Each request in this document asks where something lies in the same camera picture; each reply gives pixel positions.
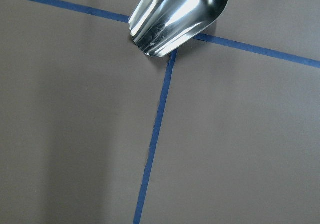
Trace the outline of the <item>metal scoop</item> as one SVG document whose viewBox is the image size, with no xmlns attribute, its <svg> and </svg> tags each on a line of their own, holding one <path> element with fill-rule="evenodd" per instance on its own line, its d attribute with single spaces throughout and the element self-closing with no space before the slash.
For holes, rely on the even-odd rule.
<svg viewBox="0 0 320 224">
<path fill-rule="evenodd" d="M 229 0 L 140 0 L 129 32 L 146 55 L 163 57 L 212 25 Z"/>
</svg>

